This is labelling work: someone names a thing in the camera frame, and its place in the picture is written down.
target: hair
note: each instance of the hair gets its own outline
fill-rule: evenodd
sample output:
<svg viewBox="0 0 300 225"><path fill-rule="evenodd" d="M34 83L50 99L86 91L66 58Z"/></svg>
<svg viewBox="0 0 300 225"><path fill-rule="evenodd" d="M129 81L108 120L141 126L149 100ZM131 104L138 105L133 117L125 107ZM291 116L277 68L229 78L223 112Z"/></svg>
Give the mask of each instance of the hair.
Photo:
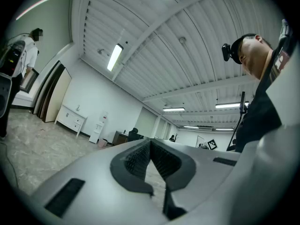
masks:
<svg viewBox="0 0 300 225"><path fill-rule="evenodd" d="M36 28L34 30L31 31L31 35L33 38L33 41L37 42L38 41L38 37L43 33L43 30L40 28Z"/></svg>
<svg viewBox="0 0 300 225"><path fill-rule="evenodd" d="M255 36L256 36L256 35L248 36L248 37L244 37L244 38L254 39ZM262 39L263 39L263 41L270 47L270 49L273 49L272 46L271 46L271 44L270 44L267 40L265 40L264 38L262 38Z"/></svg>

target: man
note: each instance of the man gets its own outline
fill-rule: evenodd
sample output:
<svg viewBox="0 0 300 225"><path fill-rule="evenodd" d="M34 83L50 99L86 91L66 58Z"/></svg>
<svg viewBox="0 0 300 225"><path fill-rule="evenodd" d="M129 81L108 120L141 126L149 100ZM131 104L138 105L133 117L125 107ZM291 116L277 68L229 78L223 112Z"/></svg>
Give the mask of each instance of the man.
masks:
<svg viewBox="0 0 300 225"><path fill-rule="evenodd" d="M238 127L236 152L242 152L248 142L260 140L267 132L281 126L279 116L266 90L284 68L296 45L294 36L283 36L277 49L257 34L246 34L231 47L231 57L260 80L255 98ZM284 57L284 63L278 64Z"/></svg>
<svg viewBox="0 0 300 225"><path fill-rule="evenodd" d="M37 56L38 56L38 48L35 46L35 42L41 40L41 37L43 36L43 30L42 29L34 29L28 37L21 37L15 40L23 40L25 42L25 59L19 60L19 63L21 63L19 74L15 77L12 77L12 87L9 95L8 105L7 109L5 111L5 114L0 118L0 140L4 140L7 136L7 125L8 125L8 114L10 107L13 103L13 100L16 96L16 94L20 91L20 85L22 83L22 80L25 79L29 72L33 69Z"/></svg>

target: black slot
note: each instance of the black slot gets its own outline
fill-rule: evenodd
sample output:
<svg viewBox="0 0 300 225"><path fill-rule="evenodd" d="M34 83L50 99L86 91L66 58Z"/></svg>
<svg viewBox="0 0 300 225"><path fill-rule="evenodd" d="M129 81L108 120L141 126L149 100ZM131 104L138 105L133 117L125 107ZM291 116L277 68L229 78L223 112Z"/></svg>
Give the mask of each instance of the black slot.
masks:
<svg viewBox="0 0 300 225"><path fill-rule="evenodd" d="M71 202L75 199L85 181L72 178L45 206L45 208L58 217L62 217Z"/></svg>
<svg viewBox="0 0 300 225"><path fill-rule="evenodd" d="M235 166L236 162L237 162L237 161L233 161L233 160L226 159L226 158L221 158L221 157L215 157L213 159L213 161L216 162L216 163L222 163L222 164L226 164L226 165L229 165L229 166Z"/></svg>

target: ceiling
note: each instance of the ceiling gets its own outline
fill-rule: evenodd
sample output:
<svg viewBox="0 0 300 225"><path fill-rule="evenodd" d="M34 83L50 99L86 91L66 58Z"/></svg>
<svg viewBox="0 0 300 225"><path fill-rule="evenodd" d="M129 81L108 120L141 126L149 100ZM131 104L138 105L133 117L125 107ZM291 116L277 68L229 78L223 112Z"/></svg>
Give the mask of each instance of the ceiling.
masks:
<svg viewBox="0 0 300 225"><path fill-rule="evenodd" d="M222 45L253 32L276 47L283 18L270 0L88 0L84 12L85 62L177 126L210 129L234 127L239 110L215 105L240 101L242 91L251 102L258 85L223 60ZM124 50L109 72L117 43Z"/></svg>

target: ceiling light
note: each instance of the ceiling light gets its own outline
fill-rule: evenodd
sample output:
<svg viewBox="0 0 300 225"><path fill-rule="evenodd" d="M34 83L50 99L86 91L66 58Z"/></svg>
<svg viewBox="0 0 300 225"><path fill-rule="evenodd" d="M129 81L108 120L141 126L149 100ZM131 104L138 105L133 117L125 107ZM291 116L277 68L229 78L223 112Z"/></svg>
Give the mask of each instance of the ceiling light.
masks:
<svg viewBox="0 0 300 225"><path fill-rule="evenodd" d="M216 108L230 108L230 107L240 107L240 103L224 103L216 104Z"/></svg>
<svg viewBox="0 0 300 225"><path fill-rule="evenodd" d="M30 6L28 9L26 9L24 12L22 12L17 18L16 20L18 20L20 17L22 17L24 14L28 13L30 10L34 9L36 6L42 4L43 2L46 2L48 0L41 0L35 4L33 4L32 6Z"/></svg>
<svg viewBox="0 0 300 225"><path fill-rule="evenodd" d="M184 126L185 128L199 128L199 127L193 127L193 126Z"/></svg>
<svg viewBox="0 0 300 225"><path fill-rule="evenodd" d="M165 112L185 111L184 107L163 108Z"/></svg>
<svg viewBox="0 0 300 225"><path fill-rule="evenodd" d="M233 131L233 128L216 128L216 131Z"/></svg>
<svg viewBox="0 0 300 225"><path fill-rule="evenodd" d="M111 58L109 59L107 69L112 71L114 65L116 64L116 61L118 60L118 57L120 56L121 52L123 50L123 47L120 44L117 44L114 47L114 50L112 52Z"/></svg>

